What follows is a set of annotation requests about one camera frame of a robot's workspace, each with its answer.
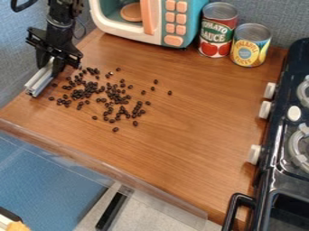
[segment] wooden countertop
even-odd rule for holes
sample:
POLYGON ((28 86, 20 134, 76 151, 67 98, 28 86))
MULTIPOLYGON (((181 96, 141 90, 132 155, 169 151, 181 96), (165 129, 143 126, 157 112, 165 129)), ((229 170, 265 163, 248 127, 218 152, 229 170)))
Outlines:
MULTIPOLYGON (((62 154, 112 177, 122 176, 106 166, 137 177, 204 209, 210 220, 222 224, 230 196, 252 194, 255 167, 246 163, 248 148, 261 141, 266 122, 257 118, 258 110, 266 84, 279 76, 286 50, 271 48, 264 65, 246 69, 228 57, 202 57, 194 47, 178 51, 98 30, 79 47, 84 67, 101 69, 99 85, 106 83, 105 73, 120 67, 110 82, 126 79, 134 85, 127 91, 132 102, 152 102, 137 119, 139 126, 133 127, 131 119, 104 122, 96 96, 80 111, 77 102, 65 108, 49 101, 68 93, 61 88, 65 77, 78 71, 66 68, 54 80, 57 88, 47 87, 36 99, 22 93, 2 109, 0 127, 50 150, 75 150, 79 154, 62 154), (154 79, 160 83, 151 92, 154 79), (173 95, 167 96, 170 89, 173 95), (111 132, 115 126, 118 133, 111 132), (95 163, 88 164, 87 158, 95 163)), ((245 219, 245 212, 238 213, 239 221, 245 219)))

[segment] gray wall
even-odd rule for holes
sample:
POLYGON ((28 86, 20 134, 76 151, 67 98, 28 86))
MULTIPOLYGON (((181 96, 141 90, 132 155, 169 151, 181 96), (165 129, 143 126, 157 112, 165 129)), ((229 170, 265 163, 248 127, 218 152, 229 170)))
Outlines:
POLYGON ((289 47, 309 37, 309 0, 222 0, 239 10, 240 23, 261 23, 273 33, 272 45, 289 47))
MULTIPOLYGON (((12 11, 10 2, 0 0, 0 108, 12 100, 37 71, 34 47, 25 43, 25 37, 29 26, 45 29, 48 11, 47 0, 38 0, 20 13, 12 11)), ((90 17, 88 1, 84 2, 85 9, 80 19, 90 32, 95 25, 90 17)), ((78 24, 76 34, 81 33, 78 24)))

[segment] toy stove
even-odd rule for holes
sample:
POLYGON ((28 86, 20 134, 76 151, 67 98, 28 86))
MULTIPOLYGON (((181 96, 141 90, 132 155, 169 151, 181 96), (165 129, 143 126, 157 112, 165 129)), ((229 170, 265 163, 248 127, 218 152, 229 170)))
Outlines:
POLYGON ((309 39, 291 46, 264 98, 259 117, 269 125, 248 160, 258 166, 255 197, 234 194, 222 230, 233 228, 240 206, 252 211, 247 230, 309 230, 309 39))

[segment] toy can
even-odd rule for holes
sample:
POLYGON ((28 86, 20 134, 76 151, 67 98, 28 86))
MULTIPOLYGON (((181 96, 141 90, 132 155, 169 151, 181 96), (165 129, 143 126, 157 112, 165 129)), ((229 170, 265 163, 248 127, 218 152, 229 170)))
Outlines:
POLYGON ((229 55, 238 21, 237 9, 227 3, 212 3, 202 9, 199 52, 219 58, 229 55))
POLYGON ((257 67, 265 61, 270 41, 271 32, 266 26, 242 24, 235 30, 230 58, 242 67, 257 67))

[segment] white knob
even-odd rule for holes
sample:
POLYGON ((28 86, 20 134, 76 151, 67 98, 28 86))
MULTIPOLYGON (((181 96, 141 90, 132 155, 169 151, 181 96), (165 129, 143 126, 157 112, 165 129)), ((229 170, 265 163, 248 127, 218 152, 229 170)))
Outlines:
POLYGON ((302 116, 302 111, 298 106, 291 106, 287 111, 287 117, 289 120, 295 122, 302 116))
POLYGON ((248 162, 253 165, 257 165, 260 153, 261 153, 261 146, 252 144, 250 147, 250 151, 248 153, 248 162))
POLYGON ((261 108, 259 109, 258 112, 258 117, 262 119, 267 119, 269 116, 270 108, 271 108, 271 102, 263 101, 261 108))
POLYGON ((265 88, 264 98, 272 99, 276 90, 276 83, 267 83, 267 87, 265 88))

